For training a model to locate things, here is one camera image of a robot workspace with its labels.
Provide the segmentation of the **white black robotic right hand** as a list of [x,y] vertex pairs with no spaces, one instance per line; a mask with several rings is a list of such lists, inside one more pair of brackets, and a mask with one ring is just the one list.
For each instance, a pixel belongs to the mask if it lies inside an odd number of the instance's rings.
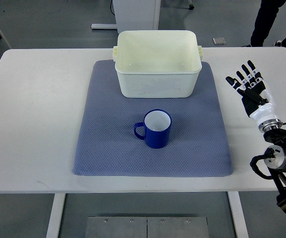
[[275,99],[261,72],[251,60],[241,68],[242,71],[236,72],[237,78],[228,76],[226,81],[241,96],[246,114],[255,120],[261,132],[281,128],[283,123],[275,113]]

